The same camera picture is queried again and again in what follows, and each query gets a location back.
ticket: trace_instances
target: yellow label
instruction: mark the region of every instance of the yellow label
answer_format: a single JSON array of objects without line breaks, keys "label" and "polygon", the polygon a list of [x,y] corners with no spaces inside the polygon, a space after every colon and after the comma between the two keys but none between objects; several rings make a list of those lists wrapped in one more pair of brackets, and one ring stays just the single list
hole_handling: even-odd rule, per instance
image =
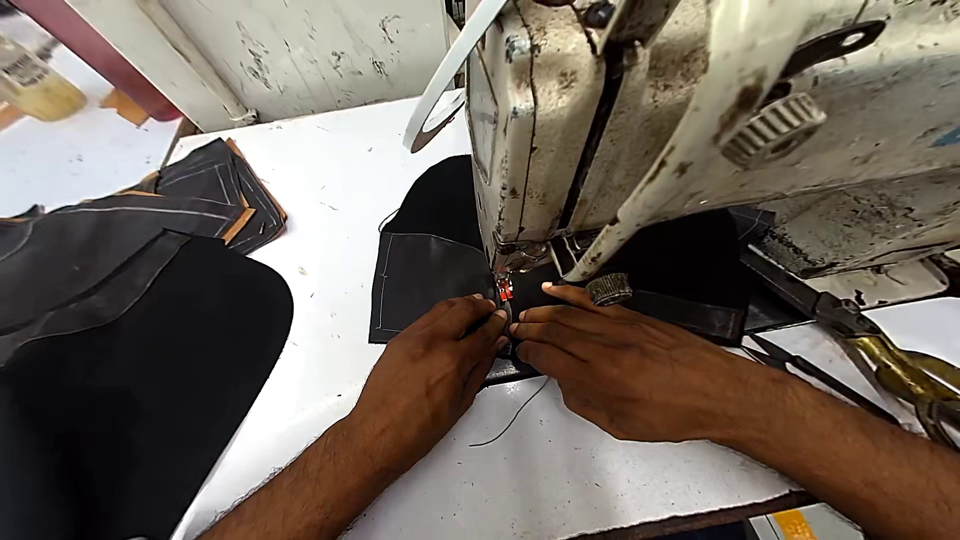
[{"label": "yellow label", "polygon": [[783,531],[783,540],[817,540],[817,535],[800,510],[778,512],[774,514],[774,519]]}]

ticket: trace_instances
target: white tabletop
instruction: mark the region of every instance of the white tabletop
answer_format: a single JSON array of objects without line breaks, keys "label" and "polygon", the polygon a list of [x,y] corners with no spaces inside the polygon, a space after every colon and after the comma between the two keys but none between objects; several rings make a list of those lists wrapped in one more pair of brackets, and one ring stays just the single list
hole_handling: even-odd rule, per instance
[{"label": "white tabletop", "polygon": [[[377,225],[430,165],[469,152],[463,114],[429,146],[401,146],[415,100],[252,126],[180,142],[174,160],[232,137],[290,215],[287,232],[252,255],[289,283],[286,347],[247,419],[191,504],[174,538],[192,539],[346,415],[383,350],[367,343]],[[918,309],[960,322],[952,299],[887,307],[880,324],[914,349],[941,335],[897,328]],[[768,336],[875,396],[852,364],[810,326]],[[960,341],[928,352],[960,358]],[[709,442],[616,441],[564,407],[551,382],[498,441],[482,448],[542,384],[489,388],[453,431],[395,482],[347,538],[564,538],[768,501],[798,488]],[[895,411],[908,417],[902,407]]]}]

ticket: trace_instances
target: bottle label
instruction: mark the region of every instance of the bottle label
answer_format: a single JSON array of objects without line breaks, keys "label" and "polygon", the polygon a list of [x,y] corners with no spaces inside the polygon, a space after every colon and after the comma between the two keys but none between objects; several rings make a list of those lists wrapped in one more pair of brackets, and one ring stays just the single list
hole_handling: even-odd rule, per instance
[{"label": "bottle label", "polygon": [[14,83],[20,86],[33,86],[46,78],[50,69],[37,63],[29,55],[23,55],[3,66],[2,70]]}]

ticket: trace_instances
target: right hand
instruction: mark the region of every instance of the right hand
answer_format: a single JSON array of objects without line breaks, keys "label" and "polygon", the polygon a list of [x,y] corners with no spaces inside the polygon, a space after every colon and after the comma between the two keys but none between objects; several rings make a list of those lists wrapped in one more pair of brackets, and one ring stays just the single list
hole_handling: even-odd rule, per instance
[{"label": "right hand", "polygon": [[524,340],[519,357],[557,380],[570,410],[618,439],[720,441],[757,413],[756,392],[777,386],[775,370],[679,327],[597,307],[579,287],[543,290],[571,306],[520,313],[511,325]]}]

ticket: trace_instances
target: black thread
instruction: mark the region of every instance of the black thread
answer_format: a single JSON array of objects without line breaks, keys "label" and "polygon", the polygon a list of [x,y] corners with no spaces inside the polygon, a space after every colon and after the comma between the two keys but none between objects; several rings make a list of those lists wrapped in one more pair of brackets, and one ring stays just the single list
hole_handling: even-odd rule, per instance
[{"label": "black thread", "polygon": [[516,414],[514,415],[514,419],[510,421],[510,424],[507,424],[507,427],[504,428],[503,431],[501,431],[499,435],[497,435],[496,437],[494,437],[493,439],[491,439],[491,440],[489,440],[489,441],[487,441],[487,442],[485,442],[485,443],[471,444],[469,447],[470,447],[470,448],[477,448],[477,447],[481,447],[481,446],[487,446],[487,445],[491,444],[492,442],[495,442],[496,439],[498,439],[498,438],[500,438],[501,436],[503,436],[503,434],[506,433],[507,430],[510,429],[510,426],[512,426],[512,425],[514,424],[514,422],[516,421],[516,417],[519,416],[521,412],[523,412],[523,409],[527,406],[527,404],[529,404],[531,401],[533,401],[534,398],[537,397],[537,394],[539,394],[540,391],[541,391],[543,388],[546,387],[546,384],[547,384],[548,382],[550,382],[550,378],[549,378],[549,377],[546,378],[546,380],[543,382],[543,384],[540,385],[540,388],[539,388],[536,392],[534,392],[534,395],[533,395],[533,396],[530,396],[529,398],[527,398],[527,401],[523,402],[523,405],[520,406],[520,410],[518,410],[518,411],[516,412]]}]

